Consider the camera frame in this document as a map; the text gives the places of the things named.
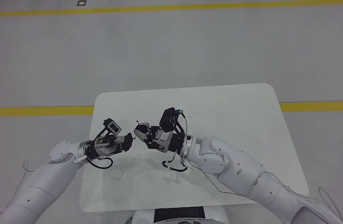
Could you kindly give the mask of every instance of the white table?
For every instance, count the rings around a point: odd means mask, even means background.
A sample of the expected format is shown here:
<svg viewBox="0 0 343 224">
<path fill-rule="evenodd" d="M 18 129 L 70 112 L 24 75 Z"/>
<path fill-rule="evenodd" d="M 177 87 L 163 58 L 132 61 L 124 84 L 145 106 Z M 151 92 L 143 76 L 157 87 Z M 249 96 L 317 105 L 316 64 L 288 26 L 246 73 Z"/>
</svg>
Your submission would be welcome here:
<svg viewBox="0 0 343 224">
<path fill-rule="evenodd" d="M 308 194 L 279 102 L 268 84 L 103 93 L 95 101 L 90 139 L 106 118 L 115 120 L 123 135 L 133 133 L 136 120 L 158 125 L 170 107 L 184 110 L 188 134 L 218 136 L 254 156 L 296 192 Z M 112 157 L 110 169 L 85 165 L 81 208 L 96 212 L 251 203 L 219 193 L 198 170 L 177 173 L 164 168 L 161 162 L 172 155 L 150 150 L 137 139 L 127 153 Z M 109 161 L 96 163 L 105 166 Z"/>
</svg>

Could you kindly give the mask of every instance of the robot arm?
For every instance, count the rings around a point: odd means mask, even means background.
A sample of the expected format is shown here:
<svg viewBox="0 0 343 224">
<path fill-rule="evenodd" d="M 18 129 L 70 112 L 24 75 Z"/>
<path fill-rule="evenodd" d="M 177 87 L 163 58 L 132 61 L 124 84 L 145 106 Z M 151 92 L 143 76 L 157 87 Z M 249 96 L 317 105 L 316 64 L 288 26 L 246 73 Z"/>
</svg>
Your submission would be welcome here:
<svg viewBox="0 0 343 224">
<path fill-rule="evenodd" d="M 190 136 L 188 158 L 236 194 L 253 200 L 284 223 L 342 223 L 321 201 L 284 188 L 247 153 L 218 138 Z"/>
<path fill-rule="evenodd" d="M 284 187 L 257 160 L 222 139 L 187 136 L 187 150 L 183 147 L 184 139 L 178 139 L 179 144 L 172 144 L 170 136 L 174 131 L 176 132 L 179 114 L 183 115 L 183 111 L 167 109 L 164 111 L 159 127 L 141 123 L 134 133 L 147 145 L 153 146 L 148 148 L 155 148 L 161 152 L 176 152 L 181 157 L 182 165 L 185 159 L 189 160 L 204 173 L 212 174 L 236 195 L 263 205 L 284 223 L 342 223 L 325 203 L 299 195 L 290 188 Z M 168 129 L 163 127 L 165 123 L 162 121 L 166 120 L 170 127 Z M 160 136 L 168 136 L 168 138 L 161 141 Z"/>
<path fill-rule="evenodd" d="M 60 142 L 51 150 L 50 163 L 39 167 L 26 181 L 20 194 L 0 215 L 0 224 L 32 224 L 67 189 L 77 170 L 85 163 L 100 169 L 112 166 L 107 156 L 126 152 L 132 145 L 132 135 L 117 136 L 120 127 L 110 118 L 93 141 L 70 144 Z M 108 167 L 93 164 L 95 159 L 109 159 Z"/>
</svg>

